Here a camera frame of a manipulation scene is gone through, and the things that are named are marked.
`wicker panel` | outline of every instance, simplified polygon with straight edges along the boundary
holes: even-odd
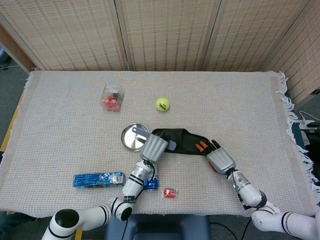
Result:
[[[133,70],[197,70],[218,1],[122,0]]]
[[[320,1],[313,0],[284,37],[265,70],[282,71],[299,103],[320,86]]]
[[[226,0],[204,71],[259,70],[307,0]]]
[[[106,0],[2,0],[0,12],[46,70],[123,70]]]

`table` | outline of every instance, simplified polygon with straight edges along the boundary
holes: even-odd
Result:
[[[281,79],[275,72],[32,72],[0,167],[0,208],[46,217],[121,196],[119,188],[74,189],[72,177],[129,174],[139,154],[121,146],[120,134],[138,122],[217,140],[280,208],[313,214],[311,176],[286,135],[289,112],[276,93]],[[120,113],[99,105],[110,80],[125,91]],[[158,97],[170,99],[169,111],[156,110]],[[178,198],[143,193],[134,213],[249,215],[201,156],[164,153],[158,170],[160,187],[178,188]]]

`yellow tennis ball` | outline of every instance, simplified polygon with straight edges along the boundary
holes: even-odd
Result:
[[[170,102],[168,98],[165,97],[160,97],[158,100],[155,102],[155,107],[157,110],[160,112],[165,112],[169,109],[170,107]]]

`fringe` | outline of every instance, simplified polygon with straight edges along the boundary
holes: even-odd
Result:
[[[313,196],[314,196],[317,204],[319,205],[319,203],[320,203],[320,186],[315,185],[315,183],[318,183],[319,180],[312,173],[312,171],[314,169],[314,167],[313,167],[314,163],[307,155],[305,155],[305,153],[307,153],[308,151],[303,149],[302,147],[300,147],[296,143],[295,136],[292,132],[292,125],[294,123],[298,123],[299,118],[293,112],[295,105],[292,103],[291,99],[285,95],[285,93],[288,90],[288,86],[287,86],[288,78],[286,78],[286,76],[283,72],[279,72],[279,74],[280,74],[280,78],[281,78],[281,80],[280,80],[281,81],[281,90],[277,91],[276,93],[282,95],[281,99],[288,110],[288,119],[286,122],[287,122],[289,128],[286,130],[286,134],[289,136],[289,138],[292,140],[292,142],[295,143],[295,147],[299,153],[300,159],[304,163],[303,166],[305,169],[305,173],[308,177],[308,180],[311,184],[311,191],[313,193]]]

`blue can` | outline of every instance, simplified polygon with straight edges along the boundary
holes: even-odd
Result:
[[[147,185],[145,188],[146,191],[155,191],[158,189],[158,167],[156,164],[153,164],[153,166],[154,166],[154,170],[151,169],[149,175],[144,179],[144,186]]]

